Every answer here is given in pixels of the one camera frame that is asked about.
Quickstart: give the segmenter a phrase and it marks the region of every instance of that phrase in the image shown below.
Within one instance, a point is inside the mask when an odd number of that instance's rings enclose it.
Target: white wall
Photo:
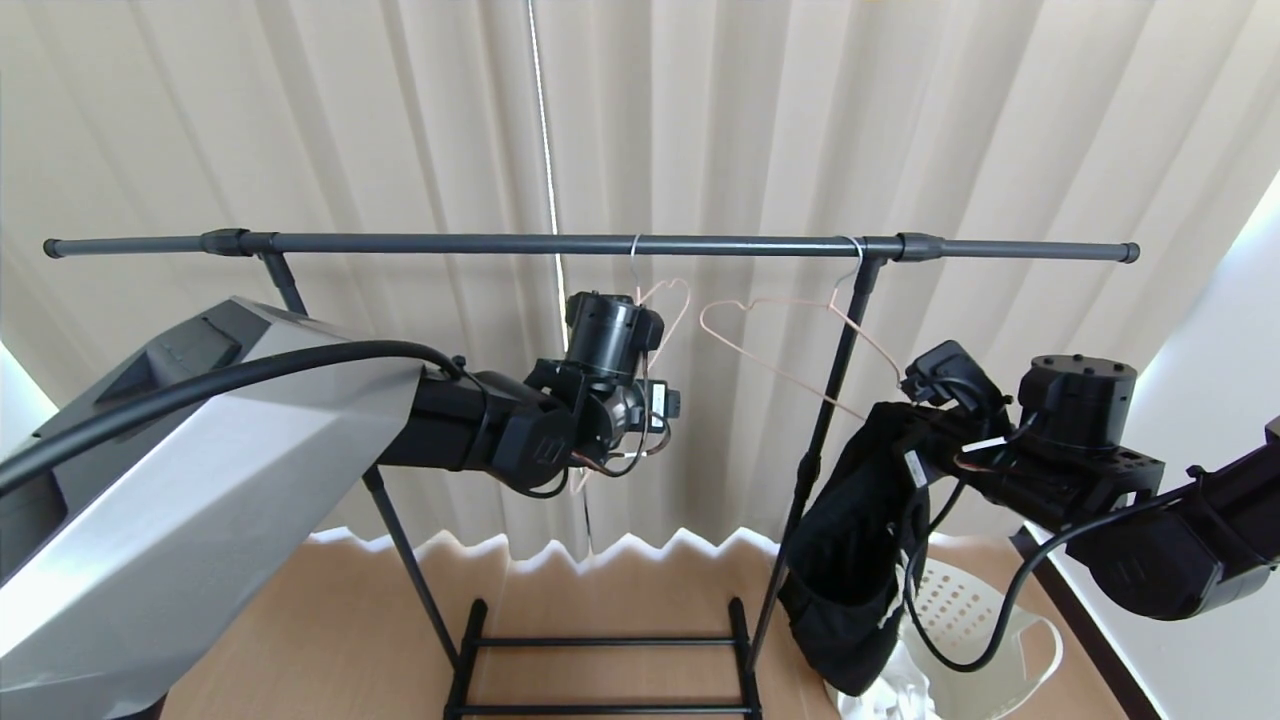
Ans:
[[[1258,447],[1262,427],[1280,415],[1277,270],[1280,182],[1272,183],[1204,295],[1139,379],[1124,442],[1167,464],[1164,489],[1188,482],[1188,465],[1217,469]],[[1160,623],[1112,605],[1070,559],[1060,559],[1059,566],[1165,715],[1276,716],[1280,578],[1207,615]]]
[[[0,345],[0,457],[54,415],[54,404]]]

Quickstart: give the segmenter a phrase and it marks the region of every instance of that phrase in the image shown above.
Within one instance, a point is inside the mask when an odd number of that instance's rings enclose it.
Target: curtain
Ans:
[[[0,332],[61,404],[228,295],[278,304],[253,260],[54,263],[51,236],[919,231],[1143,256],[890,265],[867,328],[899,360],[955,338],[1010,392],[1044,352],[1142,366],[1280,168],[1277,51],[1280,6],[1244,0],[0,4]],[[515,377],[561,352],[553,258],[292,261],[311,313],[353,331]],[[549,502],[388,470],[411,538],[507,533],[518,557],[680,527],[777,536],[818,400],[698,313],[826,301],[854,263],[634,268],[692,286],[654,366],[684,391],[667,451]],[[563,269],[568,292],[635,286],[625,258]],[[669,322],[681,301],[652,304]],[[708,322],[818,386],[840,333],[804,307]],[[865,413],[892,380],[860,343],[841,401]],[[837,413],[828,459],[856,428]],[[362,491],[330,521],[381,532]],[[947,529],[1001,521],[966,497]]]

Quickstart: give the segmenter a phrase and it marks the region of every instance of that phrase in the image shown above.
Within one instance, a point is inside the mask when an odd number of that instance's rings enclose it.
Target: black cylindrical motor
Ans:
[[[1084,452],[1120,445],[1138,373],[1124,363],[1084,355],[1042,355],[1018,387],[1027,434]]]
[[[568,299],[564,320],[570,327],[564,363],[580,368],[593,384],[630,387],[640,355],[662,342],[662,318],[626,295],[579,292]]]

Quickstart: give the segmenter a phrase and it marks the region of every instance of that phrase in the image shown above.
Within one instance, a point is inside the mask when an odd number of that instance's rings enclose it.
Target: horizontal metal bar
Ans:
[[[463,705],[445,708],[457,715],[745,715],[745,705]]]
[[[388,234],[388,233],[269,233],[219,231],[189,237],[122,237],[104,240],[55,240],[45,242],[51,258],[72,255],[120,255],[150,252],[215,252],[256,255],[260,252],[448,252],[517,255],[733,255],[755,258],[852,258],[858,252],[849,237],[785,236],[690,236],[641,234]],[[964,241],[908,233],[859,237],[867,258],[884,260],[929,260],[933,258],[1039,258],[1110,260],[1132,263],[1134,243]]]
[[[686,647],[731,646],[726,638],[476,638],[479,647]]]

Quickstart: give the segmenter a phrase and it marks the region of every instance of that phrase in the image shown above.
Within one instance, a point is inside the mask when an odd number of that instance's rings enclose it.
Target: hanger hook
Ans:
[[[631,238],[631,277],[636,281],[636,292],[640,292],[640,273],[636,272],[636,245],[640,245],[640,234]]]
[[[863,260],[867,259],[867,256],[863,255],[863,245],[860,242],[858,242],[856,237],[847,237],[847,236],[845,236],[845,240],[847,240],[849,242],[854,243],[854,250],[858,252],[858,266],[855,266],[852,270],[849,270],[847,273],[845,273],[845,274],[840,275],[838,278],[836,278],[836,283],[831,286],[832,290],[840,290],[840,283],[842,283],[842,282],[847,281],[849,278],[854,277],[855,274],[858,274],[858,270],[860,270],[863,268]]]

